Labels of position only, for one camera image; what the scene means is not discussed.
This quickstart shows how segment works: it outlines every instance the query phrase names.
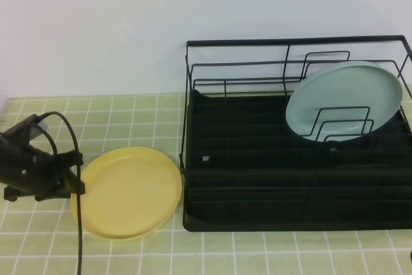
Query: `plate rim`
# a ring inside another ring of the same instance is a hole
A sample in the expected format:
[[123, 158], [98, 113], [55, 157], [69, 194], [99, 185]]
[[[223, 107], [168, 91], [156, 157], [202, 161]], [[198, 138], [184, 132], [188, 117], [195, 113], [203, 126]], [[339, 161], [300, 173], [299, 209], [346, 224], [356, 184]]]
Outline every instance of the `plate rim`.
[[[403, 96], [403, 94], [402, 94], [402, 85], [401, 85], [401, 83], [400, 83], [400, 81], [399, 81], [398, 78], [396, 78], [391, 72], [385, 70], [382, 66], [379, 66], [378, 64], [375, 64], [374, 62], [369, 62], [369, 61], [342, 61], [342, 62], [338, 62], [333, 68], [330, 68], [329, 70], [326, 70], [326, 71], [324, 71], [324, 72], [319, 72], [319, 73], [314, 73], [314, 74], [312, 74], [312, 75], [309, 75], [305, 80], [303, 80], [303, 81], [300, 83], [300, 85], [298, 86], [298, 88], [295, 89], [294, 92], [293, 92], [293, 94], [290, 96], [290, 99], [289, 99], [288, 104], [287, 104], [287, 106], [286, 106], [285, 119], [286, 119], [286, 123], [287, 123], [289, 129], [290, 129], [294, 134], [296, 134], [297, 136], [299, 136], [299, 137], [301, 137], [301, 138], [305, 138], [305, 139], [307, 139], [307, 140], [311, 140], [311, 141], [313, 141], [313, 142], [322, 142], [322, 143], [323, 143], [323, 142], [334, 141], [334, 140], [324, 141], [324, 139], [322, 140], [322, 139], [321, 139], [322, 133], [319, 134], [318, 140], [315, 139], [315, 136], [316, 136], [315, 132], [313, 132], [309, 137], [302, 137], [300, 134], [296, 133], [295, 130], [292, 129], [292, 126], [291, 126], [290, 123], [289, 123], [290, 113], [291, 113], [291, 112], [290, 112], [290, 103], [291, 103], [291, 101], [292, 101], [293, 96], [294, 96], [296, 93], [299, 93], [300, 91], [306, 89], [306, 87], [308, 87], [308, 84], [310, 84], [311, 82], [315, 81], [317, 78], [322, 77], [323, 75], [331, 74], [331, 73], [333, 73], [333, 72], [335, 72], [336, 70], [339, 70], [339, 69], [351, 68], [351, 67], [354, 67], [354, 66], [363, 66], [363, 67], [370, 67], [370, 68], [378, 69], [381, 73], [384, 73], [385, 75], [390, 76], [390, 79], [393, 79], [393, 81], [396, 81], [396, 82], [397, 82], [396, 84], [397, 84], [398, 90], [399, 90], [399, 104], [398, 104], [397, 108], [395, 109], [394, 113], [391, 114], [391, 117], [397, 112], [397, 110], [399, 109], [399, 107], [400, 107], [400, 105], [401, 105], [402, 96]], [[380, 125], [379, 127], [374, 127], [374, 128], [372, 129], [372, 131], [375, 131], [376, 129], [380, 128], [380, 127], [383, 126], [385, 123], [383, 123], [383, 124]], [[339, 140], [339, 141], [336, 141], [336, 142], [344, 142], [344, 141], [347, 141], [347, 140], [353, 140], [353, 139], [355, 139], [355, 138], [360, 138], [360, 137], [362, 137], [362, 135], [359, 135], [358, 137], [344, 137], [345, 139]]]
[[[110, 238], [110, 237], [107, 237], [107, 236], [95, 234], [94, 232], [91, 232], [91, 231], [89, 231], [88, 229], [86, 229], [85, 226], [82, 227], [85, 231], [87, 231], [88, 233], [92, 234], [93, 236], [95, 236], [95, 237], [97, 237], [97, 238], [101, 238], [101, 239], [104, 239], [104, 240], [110, 240], [110, 241], [120, 241], [120, 242], [121, 242], [121, 241], [127, 241], [127, 240], [135, 240], [135, 239], [141, 238], [141, 237], [143, 237], [143, 236], [145, 236], [145, 235], [147, 235], [147, 234], [149, 234], [149, 233], [152, 233], [153, 231], [157, 230], [157, 228], [161, 227], [168, 219], [170, 219], [170, 217], [173, 215], [173, 213], [175, 212], [175, 210], [176, 210], [176, 208], [177, 208], [177, 206], [178, 206], [178, 204], [179, 204], [180, 198], [181, 198], [181, 196], [182, 196], [182, 176], [181, 176], [181, 174], [180, 174], [180, 171], [179, 171], [178, 167], [176, 166], [176, 164], [175, 164], [167, 155], [163, 154], [161, 151], [158, 151], [158, 150], [153, 149], [153, 148], [150, 148], [150, 147], [145, 147], [145, 146], [126, 146], [126, 147], [117, 148], [117, 149], [114, 149], [114, 150], [112, 150], [112, 151], [108, 151], [108, 152], [106, 152], [106, 153], [103, 153], [103, 154], [101, 154], [100, 156], [98, 156], [97, 158], [95, 158], [94, 160], [92, 160], [92, 161], [84, 168], [83, 172], [81, 172], [81, 174], [80, 174], [80, 177], [81, 177], [81, 175], [87, 170], [87, 168], [90, 168], [90, 167], [93, 168], [93, 166], [92, 166], [93, 164], [97, 164], [97, 163], [99, 163], [100, 161], [104, 161], [105, 159], [107, 159], [108, 157], [110, 157], [111, 155], [113, 155], [113, 153], [123, 152], [123, 151], [125, 151], [125, 150], [127, 151], [127, 150], [133, 150], [133, 149], [135, 149], [135, 150], [137, 150], [137, 151], [138, 151], [138, 150], [145, 150], [145, 151], [150, 151], [150, 152], [156, 153], [158, 156], [161, 156], [161, 157], [165, 158], [166, 160], [170, 161], [170, 163], [172, 163], [173, 166], [176, 168], [176, 169], [175, 169], [175, 172], [176, 172], [176, 173], [175, 173], [175, 174], [176, 174], [176, 180], [180, 180], [180, 181], [179, 181], [179, 182], [176, 182], [176, 183], [178, 184], [178, 192], [179, 192], [179, 194], [176, 195], [177, 199], [176, 199], [175, 206], [174, 206], [174, 207], [171, 207], [171, 212], [165, 217], [165, 220], [164, 220], [164, 221], [162, 221], [161, 223], [159, 223], [156, 227], [153, 227], [152, 229], [149, 229], [148, 231], [143, 232], [143, 233], [141, 233], [141, 234], [138, 234], [138, 235], [136, 235], [136, 236], [130, 236], [130, 237], [124, 237], [124, 238], [118, 238], [118, 237], [116, 237], [116, 238]], [[72, 214], [74, 220], [75, 220], [76, 223], [77, 223], [77, 222], [78, 222], [78, 221], [77, 221], [77, 195], [76, 195], [75, 193], [72, 193], [72, 194], [70, 195], [70, 209], [71, 209], [71, 214]]]

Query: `black cable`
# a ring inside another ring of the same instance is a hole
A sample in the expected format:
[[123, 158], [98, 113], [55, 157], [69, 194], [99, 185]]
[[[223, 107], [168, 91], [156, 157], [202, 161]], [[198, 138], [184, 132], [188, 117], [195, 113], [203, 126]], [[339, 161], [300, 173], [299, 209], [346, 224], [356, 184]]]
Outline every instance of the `black cable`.
[[69, 129], [71, 138], [73, 139], [73, 144], [75, 147], [75, 155], [76, 155], [76, 167], [77, 167], [77, 194], [76, 194], [76, 202], [77, 202], [77, 227], [79, 229], [79, 256], [78, 256], [78, 264], [77, 264], [77, 275], [82, 274], [82, 257], [83, 257], [83, 229], [82, 229], [82, 212], [80, 210], [81, 205], [80, 205], [80, 185], [81, 185], [81, 180], [80, 180], [80, 162], [79, 162], [79, 157], [80, 157], [80, 151], [79, 151], [79, 145], [77, 144], [77, 139], [76, 135], [73, 131], [73, 128], [71, 127], [70, 123], [68, 122], [67, 118], [59, 112], [48, 112], [40, 116], [41, 119], [45, 119], [46, 117], [49, 117], [50, 115], [57, 115], [60, 117], [63, 122], [66, 124], [67, 129]]
[[53, 150], [53, 155], [57, 156], [57, 147], [56, 143], [53, 141], [52, 137], [49, 135], [49, 133], [44, 130], [40, 125], [38, 124], [33, 124], [33, 127], [35, 127], [37, 130], [39, 130], [49, 141], [51, 145], [51, 149]]

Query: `dish rack drip tray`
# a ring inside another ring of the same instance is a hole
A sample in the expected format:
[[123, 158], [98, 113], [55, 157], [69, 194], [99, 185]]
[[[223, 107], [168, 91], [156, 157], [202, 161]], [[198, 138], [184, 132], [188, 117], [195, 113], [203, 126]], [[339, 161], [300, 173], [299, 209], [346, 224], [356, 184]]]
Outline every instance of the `dish rack drip tray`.
[[[282, 61], [264, 61], [282, 68], [279, 75], [262, 79], [195, 79], [197, 66], [260, 62], [191, 66], [186, 56], [188, 90], [180, 154], [184, 227], [189, 231], [412, 229], [412, 134], [402, 107], [377, 130], [343, 142], [305, 139], [285, 120], [293, 92], [289, 86], [305, 78], [306, 66], [349, 59], [345, 54], [341, 60], [341, 48], [323, 52], [319, 44], [347, 47], [397, 41], [406, 54], [403, 65], [392, 59], [367, 60], [393, 65], [410, 95], [402, 71], [412, 52], [402, 36], [188, 41], [188, 53], [199, 47], [284, 46], [286, 56]], [[291, 59], [294, 46], [304, 46], [306, 56]], [[339, 53], [338, 59], [320, 58], [331, 51]], [[316, 59], [308, 61], [308, 54]], [[303, 69], [287, 75], [288, 66], [295, 63], [303, 64]], [[230, 85], [259, 82], [269, 90], [228, 90]], [[200, 91], [200, 86], [222, 86], [223, 91]]]

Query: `black tray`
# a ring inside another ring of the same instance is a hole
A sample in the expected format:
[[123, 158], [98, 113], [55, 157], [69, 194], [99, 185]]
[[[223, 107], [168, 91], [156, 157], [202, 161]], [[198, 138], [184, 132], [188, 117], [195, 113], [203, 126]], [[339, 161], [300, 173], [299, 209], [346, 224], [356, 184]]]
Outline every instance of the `black tray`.
[[314, 142], [287, 126], [289, 94], [236, 96], [225, 88], [216, 97], [191, 87], [185, 164], [181, 155], [184, 227], [412, 228], [412, 134], [402, 108], [353, 140]]

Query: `yellow plate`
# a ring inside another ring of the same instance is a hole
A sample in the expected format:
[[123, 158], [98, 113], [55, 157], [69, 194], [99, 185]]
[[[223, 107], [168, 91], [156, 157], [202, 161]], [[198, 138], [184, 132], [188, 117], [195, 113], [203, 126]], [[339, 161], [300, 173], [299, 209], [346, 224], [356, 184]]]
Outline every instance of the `yellow plate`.
[[[110, 240], [149, 233], [173, 214], [182, 180], [172, 160], [146, 147], [125, 147], [106, 153], [81, 174], [83, 228]], [[77, 219], [76, 195], [71, 211]]]

